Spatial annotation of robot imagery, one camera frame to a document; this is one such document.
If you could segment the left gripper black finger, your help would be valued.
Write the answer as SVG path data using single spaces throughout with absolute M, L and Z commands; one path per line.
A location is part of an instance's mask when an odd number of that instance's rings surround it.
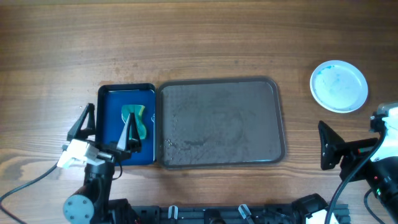
M 88 103 L 80 117 L 67 133 L 67 141 L 73 139 L 86 140 L 88 136 L 95 135 L 95 106 Z
M 116 148 L 120 151 L 139 151 L 139 135 L 134 113 L 127 118 Z

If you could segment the green yellow sponge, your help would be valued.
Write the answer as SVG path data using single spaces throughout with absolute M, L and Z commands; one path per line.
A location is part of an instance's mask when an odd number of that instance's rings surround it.
M 131 113 L 134 113 L 137 132 L 140 140 L 143 140 L 147 137 L 147 129 L 142 120 L 142 115 L 145 108 L 146 107 L 144 105 L 123 105 L 121 108 L 121 117 L 124 122 L 127 121 L 127 118 Z

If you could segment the white plate front stained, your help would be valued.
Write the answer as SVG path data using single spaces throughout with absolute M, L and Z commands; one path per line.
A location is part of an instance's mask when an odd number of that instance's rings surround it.
M 310 91 L 320 106 L 334 113 L 360 109 L 369 94 L 368 83 L 361 71 L 341 60 L 329 60 L 314 69 Z

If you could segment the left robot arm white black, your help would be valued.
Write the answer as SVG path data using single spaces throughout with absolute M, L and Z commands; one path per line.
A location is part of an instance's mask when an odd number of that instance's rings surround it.
M 117 142 L 102 144 L 88 139 L 96 134 L 94 110 L 94 104 L 87 104 L 69 130 L 69 143 L 57 162 L 63 169 L 78 162 L 86 165 L 83 186 L 66 199 L 63 214 L 70 223 L 140 223 L 127 199 L 109 199 L 116 165 L 142 147 L 135 114 L 129 113 Z

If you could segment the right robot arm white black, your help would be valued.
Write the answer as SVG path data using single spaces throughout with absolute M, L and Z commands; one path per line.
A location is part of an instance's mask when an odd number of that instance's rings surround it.
M 360 180 L 370 186 L 364 198 L 373 194 L 397 221 L 397 103 L 379 105 L 370 117 L 370 130 L 379 137 L 346 142 L 325 122 L 319 122 L 320 166 L 322 170 L 340 166 L 341 184 L 329 203 L 318 194 L 293 202 L 292 223 L 338 223 L 338 198 L 348 183 Z

